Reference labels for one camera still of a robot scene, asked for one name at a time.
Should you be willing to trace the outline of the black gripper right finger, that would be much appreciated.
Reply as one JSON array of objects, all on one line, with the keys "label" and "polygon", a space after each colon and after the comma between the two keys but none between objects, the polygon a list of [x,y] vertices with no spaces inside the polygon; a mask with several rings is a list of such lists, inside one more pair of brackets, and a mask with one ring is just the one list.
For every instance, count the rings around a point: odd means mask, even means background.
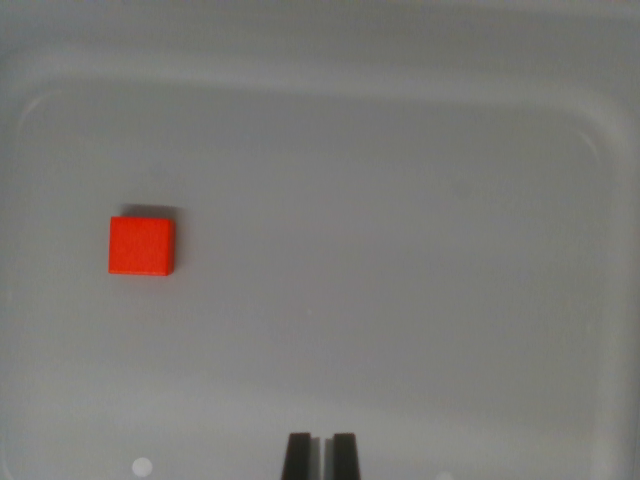
[{"label": "black gripper right finger", "polygon": [[324,478],[360,480],[357,439],[354,433],[336,433],[325,440]]}]

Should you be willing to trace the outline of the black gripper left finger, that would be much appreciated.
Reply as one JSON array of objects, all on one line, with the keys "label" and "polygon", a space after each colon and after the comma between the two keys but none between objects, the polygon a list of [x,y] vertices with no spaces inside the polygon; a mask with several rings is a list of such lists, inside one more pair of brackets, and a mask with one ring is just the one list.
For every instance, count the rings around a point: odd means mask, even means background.
[{"label": "black gripper left finger", "polygon": [[291,433],[281,470],[282,480],[319,480],[320,439],[309,432]]}]

